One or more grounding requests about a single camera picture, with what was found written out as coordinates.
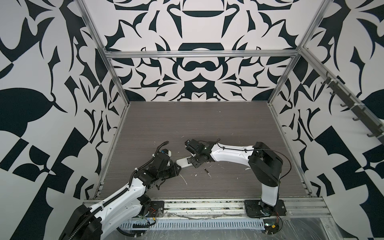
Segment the white red remote control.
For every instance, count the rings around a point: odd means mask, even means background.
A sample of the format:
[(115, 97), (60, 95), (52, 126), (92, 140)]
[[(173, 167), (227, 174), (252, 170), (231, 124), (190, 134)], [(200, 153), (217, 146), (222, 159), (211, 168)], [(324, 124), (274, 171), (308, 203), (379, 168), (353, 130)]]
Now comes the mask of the white red remote control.
[(193, 164), (191, 163), (191, 157), (186, 157), (182, 159), (176, 160), (176, 164), (179, 165), (182, 169), (191, 167)]

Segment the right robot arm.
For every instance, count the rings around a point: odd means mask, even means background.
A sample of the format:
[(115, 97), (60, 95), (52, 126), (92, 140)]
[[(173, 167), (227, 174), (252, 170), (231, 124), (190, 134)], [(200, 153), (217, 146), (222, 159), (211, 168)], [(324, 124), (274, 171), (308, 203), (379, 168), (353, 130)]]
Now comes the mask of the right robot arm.
[(177, 160), (182, 168), (200, 167), (208, 162), (229, 162), (249, 167), (262, 184), (262, 196), (259, 201), (263, 212), (274, 211), (278, 204), (279, 187), (283, 160), (279, 152), (270, 149), (266, 144), (257, 142), (253, 146), (229, 146), (220, 141), (205, 142), (194, 139), (185, 142), (191, 156)]

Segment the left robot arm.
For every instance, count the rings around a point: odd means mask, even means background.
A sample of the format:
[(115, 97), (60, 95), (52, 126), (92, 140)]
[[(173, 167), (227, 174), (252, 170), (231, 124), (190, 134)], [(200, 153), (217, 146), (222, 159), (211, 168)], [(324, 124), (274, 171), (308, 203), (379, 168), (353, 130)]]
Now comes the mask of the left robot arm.
[(177, 177), (181, 167), (171, 160), (171, 151), (160, 144), (152, 158), (136, 168), (129, 182), (104, 200), (75, 209), (60, 235), (61, 240), (103, 240), (122, 222), (146, 216), (151, 199), (146, 192), (159, 188), (167, 179)]

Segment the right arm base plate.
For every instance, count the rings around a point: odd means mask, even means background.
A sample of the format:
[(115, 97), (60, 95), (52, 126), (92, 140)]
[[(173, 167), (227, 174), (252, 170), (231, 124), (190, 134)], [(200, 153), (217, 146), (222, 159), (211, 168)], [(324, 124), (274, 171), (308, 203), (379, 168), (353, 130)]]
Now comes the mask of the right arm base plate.
[(277, 198), (274, 206), (262, 200), (244, 200), (246, 215), (249, 218), (266, 218), (271, 216), (285, 216), (287, 209), (283, 200)]

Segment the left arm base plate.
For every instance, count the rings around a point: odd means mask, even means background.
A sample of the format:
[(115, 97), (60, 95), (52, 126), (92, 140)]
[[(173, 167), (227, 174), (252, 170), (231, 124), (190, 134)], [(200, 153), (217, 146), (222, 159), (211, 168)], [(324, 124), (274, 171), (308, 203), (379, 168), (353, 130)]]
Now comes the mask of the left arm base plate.
[(162, 216), (164, 213), (164, 208), (164, 201), (149, 201), (147, 203), (144, 203), (140, 215), (148, 218)]

